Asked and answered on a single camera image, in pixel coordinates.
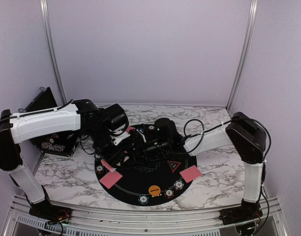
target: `pink sticky note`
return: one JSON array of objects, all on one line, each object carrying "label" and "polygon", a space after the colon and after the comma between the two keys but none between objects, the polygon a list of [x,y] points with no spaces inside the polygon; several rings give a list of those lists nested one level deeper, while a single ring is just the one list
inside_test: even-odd
[{"label": "pink sticky note", "polygon": [[122,175],[118,171],[108,172],[104,177],[100,179],[100,182],[106,186],[106,188],[111,188],[115,185]]},{"label": "pink sticky note", "polygon": [[189,183],[190,181],[201,177],[202,173],[196,166],[191,166],[188,169],[185,169],[184,171],[180,171],[180,175],[184,178],[185,182]]},{"label": "pink sticky note", "polygon": [[127,129],[126,129],[126,132],[130,132],[131,129],[135,129],[134,127],[131,127],[129,126]]},{"label": "pink sticky note", "polygon": [[103,164],[110,172],[113,172],[116,170],[116,168],[112,167],[108,164],[104,159],[101,160],[101,164]]}]

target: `purple wall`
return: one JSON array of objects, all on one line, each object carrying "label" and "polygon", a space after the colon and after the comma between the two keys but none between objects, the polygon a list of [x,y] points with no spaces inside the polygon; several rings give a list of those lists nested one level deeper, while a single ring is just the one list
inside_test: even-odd
[{"label": "purple wall", "polygon": [[231,113],[271,132],[266,186],[291,235],[301,235],[301,0],[261,0],[251,49]]},{"label": "purple wall", "polygon": [[[39,1],[0,0],[0,112],[26,107],[40,86],[51,86],[58,94]],[[39,151],[29,142],[21,147],[24,160],[33,168]],[[0,235],[16,190],[9,176],[0,170]]]},{"label": "purple wall", "polygon": [[249,0],[52,0],[68,98],[225,106]]}]

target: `white marble surface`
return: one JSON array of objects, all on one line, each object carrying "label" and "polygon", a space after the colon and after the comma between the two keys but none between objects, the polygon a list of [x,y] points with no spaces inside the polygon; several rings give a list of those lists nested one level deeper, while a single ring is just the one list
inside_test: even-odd
[{"label": "white marble surface", "polygon": [[[132,125],[153,123],[160,117],[168,117],[176,123],[180,133],[183,125],[191,118],[202,120],[206,129],[229,119],[227,111],[223,108],[149,105],[122,107]],[[188,133],[201,130],[198,122],[193,122],[188,127]],[[201,153],[197,156],[197,162],[203,175],[194,180],[181,196],[159,206],[132,206],[110,196],[96,178],[93,156],[85,154],[80,148],[77,148],[72,157],[45,155],[35,176],[45,186],[50,199],[82,206],[180,210],[219,207],[241,202],[244,167],[233,146]]]}]

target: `orange sticker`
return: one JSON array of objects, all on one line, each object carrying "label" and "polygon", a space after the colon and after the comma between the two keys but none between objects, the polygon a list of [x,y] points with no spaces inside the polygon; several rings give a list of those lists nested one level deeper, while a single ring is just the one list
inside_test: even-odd
[{"label": "orange sticker", "polygon": [[149,193],[152,196],[158,196],[160,194],[160,187],[158,187],[157,185],[153,185],[149,188]]}]

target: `metal frame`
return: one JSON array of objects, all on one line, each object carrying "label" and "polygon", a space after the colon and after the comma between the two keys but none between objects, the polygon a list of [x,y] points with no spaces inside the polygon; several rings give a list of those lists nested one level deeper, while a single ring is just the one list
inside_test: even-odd
[{"label": "metal frame", "polygon": [[47,45],[48,45],[48,50],[49,50],[49,55],[50,55],[50,59],[51,59],[51,65],[52,65],[54,77],[55,77],[55,80],[57,83],[61,102],[62,102],[62,104],[65,104],[65,103],[67,103],[67,99],[66,99],[66,95],[64,92],[63,83],[61,80],[58,62],[57,62],[55,49],[54,49],[54,45],[53,45],[47,0],[40,0],[40,6],[41,6],[42,21],[43,21],[43,25],[44,25],[45,34],[46,34]]},{"label": "metal frame", "polygon": [[231,89],[231,92],[230,92],[230,95],[228,98],[228,102],[227,102],[227,106],[226,106],[226,109],[228,112],[231,110],[231,108],[233,106],[234,100],[237,95],[238,87],[239,87],[239,84],[240,84],[240,81],[242,78],[242,72],[243,72],[245,60],[246,60],[247,54],[249,52],[249,48],[250,48],[251,40],[252,40],[252,36],[253,36],[257,9],[258,9],[258,0],[251,0],[250,12],[249,12],[249,17],[248,17],[248,23],[247,23],[247,29],[246,29],[246,33],[245,33],[242,53],[241,53],[239,65],[237,68],[234,84]]},{"label": "metal frame", "polygon": [[[167,235],[167,236],[191,236],[217,232],[222,228],[242,225],[239,224],[224,226],[218,218],[219,211],[226,207],[214,207],[195,210],[177,211],[142,211],[142,210],[119,210],[97,207],[78,206],[60,202],[52,202],[59,206],[72,208],[72,215],[69,224],[64,224],[64,235],[81,235],[81,232],[99,233],[100,235],[122,236],[122,235]],[[267,215],[267,205],[264,200],[260,201],[264,215]],[[270,216],[281,218],[281,208],[277,198],[270,198]],[[3,229],[3,236],[12,236],[16,223],[24,223],[42,228],[45,220],[29,215],[30,206],[25,197],[16,195],[10,212],[7,216]],[[288,236],[284,231],[284,221],[276,224],[279,236]],[[50,232],[60,232],[60,227],[52,226]]]}]

